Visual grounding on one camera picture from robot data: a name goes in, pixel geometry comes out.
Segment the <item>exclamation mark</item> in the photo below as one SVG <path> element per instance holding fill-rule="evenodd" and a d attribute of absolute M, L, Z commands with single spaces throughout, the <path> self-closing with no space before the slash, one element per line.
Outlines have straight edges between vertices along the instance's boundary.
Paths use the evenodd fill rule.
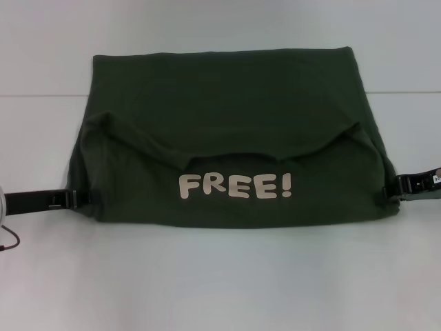
<path fill-rule="evenodd" d="M 291 189 L 291 174 L 284 174 L 282 178 L 282 187 L 283 190 L 285 190 L 282 195 L 285 198 L 289 198 L 291 196 L 291 192 L 289 191 Z"/>

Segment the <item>green shirt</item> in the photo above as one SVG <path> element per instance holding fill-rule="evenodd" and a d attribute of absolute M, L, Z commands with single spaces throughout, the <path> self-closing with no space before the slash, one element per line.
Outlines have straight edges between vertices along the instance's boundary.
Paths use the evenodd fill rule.
<path fill-rule="evenodd" d="M 104 222 L 381 219 L 395 176 L 351 48 L 94 57 L 68 187 Z"/>

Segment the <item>white lettering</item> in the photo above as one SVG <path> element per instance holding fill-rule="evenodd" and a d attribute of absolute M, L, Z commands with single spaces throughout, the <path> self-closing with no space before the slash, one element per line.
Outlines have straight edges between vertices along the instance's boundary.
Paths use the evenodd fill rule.
<path fill-rule="evenodd" d="M 179 177 L 179 190 L 181 191 L 182 199 L 188 198 L 190 188 L 197 188 L 199 186 L 197 181 L 201 178 L 198 174 L 183 174 Z"/>
<path fill-rule="evenodd" d="M 254 176 L 254 186 L 256 186 L 256 195 L 259 199 L 274 199 L 277 197 L 275 192 L 267 192 L 275 190 L 276 184 L 264 184 L 264 181 L 275 181 L 275 174 L 258 174 Z"/>
<path fill-rule="evenodd" d="M 251 183 L 252 179 L 246 176 L 233 174 L 228 178 L 228 195 L 237 198 L 249 198 L 249 194 L 239 192 L 239 190 L 249 190 L 249 186 L 239 185 L 238 183 Z"/>
<path fill-rule="evenodd" d="M 223 182 L 223 176 L 217 172 L 208 172 L 204 176 L 204 193 L 210 194 L 212 192 L 212 186 L 221 192 L 225 192 L 227 189 L 221 186 Z"/>
<path fill-rule="evenodd" d="M 283 187 L 283 190 L 285 190 L 282 193 L 282 196 L 284 198 L 289 198 L 292 195 L 291 191 L 289 191 L 291 189 L 291 174 L 284 174 L 283 175 L 282 187 Z"/>

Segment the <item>dark green fabric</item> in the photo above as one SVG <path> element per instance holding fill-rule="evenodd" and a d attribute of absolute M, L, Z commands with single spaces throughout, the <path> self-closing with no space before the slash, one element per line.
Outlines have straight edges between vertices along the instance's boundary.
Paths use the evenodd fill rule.
<path fill-rule="evenodd" d="M 211 172 L 224 192 L 204 192 Z M 186 199 L 184 174 L 201 176 Z M 351 48 L 261 50 L 94 57 L 68 187 L 99 193 L 80 210 L 99 221 L 267 228 L 396 214 L 377 199 L 393 176 Z"/>

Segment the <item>white surface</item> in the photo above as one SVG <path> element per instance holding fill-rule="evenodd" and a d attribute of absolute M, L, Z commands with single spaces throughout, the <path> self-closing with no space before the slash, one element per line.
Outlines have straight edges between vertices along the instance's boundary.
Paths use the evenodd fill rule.
<path fill-rule="evenodd" d="M 0 1 L 0 95 L 86 94 L 96 53 L 345 45 L 368 90 L 440 89 L 439 1 L 270 2 Z M 86 101 L 0 97 L 6 192 L 63 187 Z M 398 172 L 441 165 L 441 94 L 369 101 Z M 22 244 L 0 253 L 0 329 L 438 331 L 440 216 L 416 201 L 384 221 L 273 230 L 8 217 Z"/>
<path fill-rule="evenodd" d="M 441 90 L 438 0 L 1 0 L 0 93 L 87 94 L 92 56 L 356 52 L 367 90 Z"/>

